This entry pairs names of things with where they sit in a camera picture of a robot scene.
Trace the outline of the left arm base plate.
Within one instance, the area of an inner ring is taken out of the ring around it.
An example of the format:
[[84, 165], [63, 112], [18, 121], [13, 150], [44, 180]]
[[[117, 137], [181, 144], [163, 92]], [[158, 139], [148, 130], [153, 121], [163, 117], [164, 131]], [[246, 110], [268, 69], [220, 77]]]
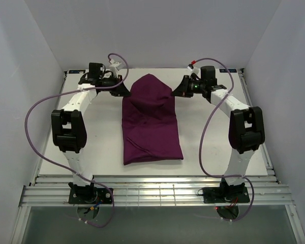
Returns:
[[70, 190], [69, 204], [111, 204], [111, 193], [113, 188], [109, 191], [106, 188], [97, 188], [91, 186], [74, 187]]

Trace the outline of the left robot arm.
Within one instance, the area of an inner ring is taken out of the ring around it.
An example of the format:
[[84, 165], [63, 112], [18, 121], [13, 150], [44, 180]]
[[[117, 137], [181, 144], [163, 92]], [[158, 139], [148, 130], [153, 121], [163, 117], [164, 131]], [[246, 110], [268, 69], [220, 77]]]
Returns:
[[72, 169], [72, 187], [86, 187], [93, 179], [83, 159], [83, 149], [87, 142], [83, 115], [91, 101], [98, 93], [105, 91], [114, 97], [131, 95], [124, 85], [122, 75], [118, 74], [122, 67], [122, 63], [114, 60], [110, 60], [108, 70], [101, 63], [89, 63], [88, 72], [78, 82], [78, 92], [62, 109], [51, 113], [53, 143], [63, 152]]

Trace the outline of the purple cloth mat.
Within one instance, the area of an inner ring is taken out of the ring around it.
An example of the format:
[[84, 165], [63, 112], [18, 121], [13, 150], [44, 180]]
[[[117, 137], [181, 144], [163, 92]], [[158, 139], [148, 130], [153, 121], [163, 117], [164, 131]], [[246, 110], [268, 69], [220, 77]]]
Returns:
[[172, 89], [152, 74], [122, 101], [123, 164], [182, 160]]

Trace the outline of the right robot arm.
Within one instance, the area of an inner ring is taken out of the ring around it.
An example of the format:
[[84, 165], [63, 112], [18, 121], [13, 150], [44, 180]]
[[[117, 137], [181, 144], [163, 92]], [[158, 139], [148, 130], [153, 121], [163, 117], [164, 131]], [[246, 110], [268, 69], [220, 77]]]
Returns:
[[185, 75], [171, 94], [184, 98], [201, 94], [215, 109], [220, 109], [228, 116], [228, 139], [232, 151], [227, 170], [219, 177], [220, 189], [241, 191], [245, 186], [244, 176], [248, 164], [265, 141], [262, 109], [248, 106], [235, 98], [225, 86], [219, 85], [215, 67], [203, 66], [197, 69], [190, 64], [188, 69], [190, 75]]

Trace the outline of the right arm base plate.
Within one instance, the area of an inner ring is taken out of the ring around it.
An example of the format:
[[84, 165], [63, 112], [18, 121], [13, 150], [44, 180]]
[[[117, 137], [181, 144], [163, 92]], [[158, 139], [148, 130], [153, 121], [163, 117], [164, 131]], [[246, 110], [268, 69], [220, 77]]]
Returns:
[[250, 203], [246, 187], [242, 191], [229, 193], [221, 193], [220, 187], [205, 187], [198, 190], [197, 196], [202, 196], [204, 203]]

